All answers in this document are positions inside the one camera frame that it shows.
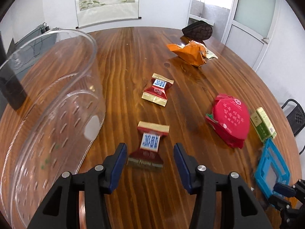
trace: orange snack bag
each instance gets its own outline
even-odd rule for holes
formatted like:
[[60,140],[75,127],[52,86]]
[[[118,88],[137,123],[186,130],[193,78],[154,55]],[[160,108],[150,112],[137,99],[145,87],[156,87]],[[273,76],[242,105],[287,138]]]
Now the orange snack bag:
[[176,53],[187,63],[200,67],[205,64],[207,60],[211,58],[217,58],[217,56],[209,51],[203,44],[191,40],[185,47],[181,47],[176,44],[169,44],[167,48]]

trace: transparent plastic basket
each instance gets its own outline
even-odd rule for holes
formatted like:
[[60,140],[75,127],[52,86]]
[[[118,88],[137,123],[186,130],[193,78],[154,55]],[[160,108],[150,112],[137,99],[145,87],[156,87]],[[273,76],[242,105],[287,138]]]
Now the transparent plastic basket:
[[15,51],[10,67],[25,98],[0,122],[0,209],[13,229],[26,228],[64,171],[77,173],[105,118],[97,45],[77,30],[44,33]]

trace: blue gripper pad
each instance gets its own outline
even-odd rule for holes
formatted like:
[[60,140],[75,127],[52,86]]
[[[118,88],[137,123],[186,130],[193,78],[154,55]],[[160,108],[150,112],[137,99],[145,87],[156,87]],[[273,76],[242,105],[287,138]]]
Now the blue gripper pad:
[[175,159],[183,187],[189,194],[193,194],[194,189],[197,188],[196,167],[198,163],[196,159],[186,154],[181,143],[174,145],[173,157]]
[[106,168],[106,183],[103,186],[108,189],[108,194],[117,188],[126,159],[127,146],[125,143],[120,143],[115,153],[105,158],[103,166]]

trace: glass panel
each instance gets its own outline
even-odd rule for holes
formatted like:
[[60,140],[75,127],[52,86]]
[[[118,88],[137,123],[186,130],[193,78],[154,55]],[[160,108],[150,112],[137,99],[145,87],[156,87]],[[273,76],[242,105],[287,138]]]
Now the glass panel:
[[234,20],[267,37],[275,0],[238,0]]

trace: green and yellow box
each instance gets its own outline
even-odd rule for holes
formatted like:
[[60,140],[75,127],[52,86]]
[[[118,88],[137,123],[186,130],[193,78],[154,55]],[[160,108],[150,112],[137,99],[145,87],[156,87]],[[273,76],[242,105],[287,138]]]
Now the green and yellow box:
[[256,109],[256,111],[251,115],[251,123],[262,142],[268,138],[275,138],[276,131],[274,126],[262,107]]

